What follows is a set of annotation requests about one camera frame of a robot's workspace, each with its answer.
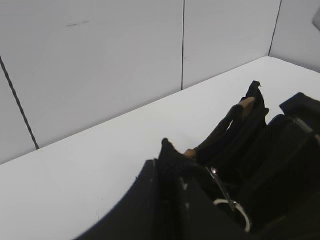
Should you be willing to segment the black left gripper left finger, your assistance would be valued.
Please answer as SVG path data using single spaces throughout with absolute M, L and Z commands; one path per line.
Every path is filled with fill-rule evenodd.
M 125 196 L 79 240 L 178 240 L 172 192 L 160 181 L 158 160 L 147 160 Z

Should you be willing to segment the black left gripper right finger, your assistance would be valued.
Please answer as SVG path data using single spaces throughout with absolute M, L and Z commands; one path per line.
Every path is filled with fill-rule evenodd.
M 320 102 L 301 92 L 280 106 L 283 113 L 295 120 L 301 120 L 313 130 L 320 129 Z

